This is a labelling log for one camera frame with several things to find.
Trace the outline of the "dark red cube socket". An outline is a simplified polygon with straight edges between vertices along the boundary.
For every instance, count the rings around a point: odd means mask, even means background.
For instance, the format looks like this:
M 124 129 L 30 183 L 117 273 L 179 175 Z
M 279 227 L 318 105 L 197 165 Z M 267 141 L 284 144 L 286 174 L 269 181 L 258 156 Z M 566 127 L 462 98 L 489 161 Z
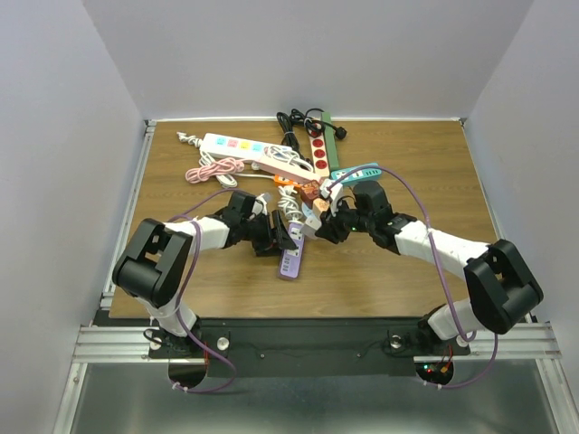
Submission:
M 319 187 L 319 182 L 315 180 L 303 184 L 299 190 L 301 200 L 308 205 L 313 204 L 319 198 Z

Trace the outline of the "peach cube socket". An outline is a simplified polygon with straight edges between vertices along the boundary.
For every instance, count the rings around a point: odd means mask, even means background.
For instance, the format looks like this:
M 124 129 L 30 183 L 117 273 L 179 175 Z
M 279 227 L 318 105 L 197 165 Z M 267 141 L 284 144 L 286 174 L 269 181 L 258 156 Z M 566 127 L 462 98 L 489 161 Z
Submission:
M 330 203 L 322 198 L 317 198 L 312 202 L 312 212 L 321 219 L 321 215 L 330 209 Z

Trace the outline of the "purple power strip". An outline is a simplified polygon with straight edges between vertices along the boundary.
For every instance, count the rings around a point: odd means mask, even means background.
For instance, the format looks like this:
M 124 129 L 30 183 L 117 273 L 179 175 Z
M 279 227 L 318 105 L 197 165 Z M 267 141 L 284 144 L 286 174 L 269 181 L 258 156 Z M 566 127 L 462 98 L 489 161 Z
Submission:
M 280 259 L 279 278 L 296 279 L 299 275 L 305 236 L 302 233 L 302 224 L 292 222 L 289 225 L 289 237 L 295 244 L 292 250 L 284 250 Z

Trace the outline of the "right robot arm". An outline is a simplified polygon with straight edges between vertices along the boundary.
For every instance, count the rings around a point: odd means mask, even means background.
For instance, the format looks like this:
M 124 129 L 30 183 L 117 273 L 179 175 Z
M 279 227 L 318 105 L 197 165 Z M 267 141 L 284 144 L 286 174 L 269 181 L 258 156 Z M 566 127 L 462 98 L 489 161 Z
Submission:
M 439 274 L 461 278 L 468 296 L 434 309 L 416 331 L 416 342 L 436 353 L 459 335 L 488 330 L 506 334 L 544 299 L 544 292 L 514 243 L 469 241 L 431 228 L 415 217 L 394 212 L 383 187 L 364 181 L 347 204 L 343 185 L 325 180 L 320 200 L 326 203 L 316 237 L 334 244 L 352 232 L 366 233 L 378 247 L 399 256 L 431 263 Z

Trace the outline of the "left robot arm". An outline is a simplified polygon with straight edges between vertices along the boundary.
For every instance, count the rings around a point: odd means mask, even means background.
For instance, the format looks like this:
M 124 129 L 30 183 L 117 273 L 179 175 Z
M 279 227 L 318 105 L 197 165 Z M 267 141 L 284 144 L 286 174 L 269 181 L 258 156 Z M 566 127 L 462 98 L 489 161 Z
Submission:
M 242 241 L 258 257 L 279 256 L 297 247 L 280 212 L 264 196 L 231 190 L 226 206 L 205 217 L 189 212 L 169 222 L 146 218 L 120 254 L 112 282 L 136 299 L 158 322 L 159 334 L 146 332 L 153 346 L 171 347 L 182 356 L 201 353 L 200 318 L 183 301 L 200 253 Z

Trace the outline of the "white cube adapter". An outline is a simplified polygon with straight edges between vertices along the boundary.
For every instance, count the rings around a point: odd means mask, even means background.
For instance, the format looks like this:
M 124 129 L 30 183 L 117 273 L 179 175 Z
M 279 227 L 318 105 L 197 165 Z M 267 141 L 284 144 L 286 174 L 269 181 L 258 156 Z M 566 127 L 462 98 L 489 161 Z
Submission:
M 304 236 L 316 240 L 318 236 L 316 235 L 317 230 L 321 227 L 321 221 L 315 214 L 309 215 L 304 221 L 301 232 Z

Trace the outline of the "light blue round socket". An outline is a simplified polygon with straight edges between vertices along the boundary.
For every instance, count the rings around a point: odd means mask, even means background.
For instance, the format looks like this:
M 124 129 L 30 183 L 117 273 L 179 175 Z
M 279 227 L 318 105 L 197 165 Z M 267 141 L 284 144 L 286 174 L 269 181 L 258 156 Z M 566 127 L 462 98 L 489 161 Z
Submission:
M 309 208 L 306 203 L 301 203 L 301 211 L 302 211 L 302 214 L 303 214 L 305 220 L 309 219 L 309 218 L 315 218 L 316 217 L 316 215 L 314 214 L 312 209 Z

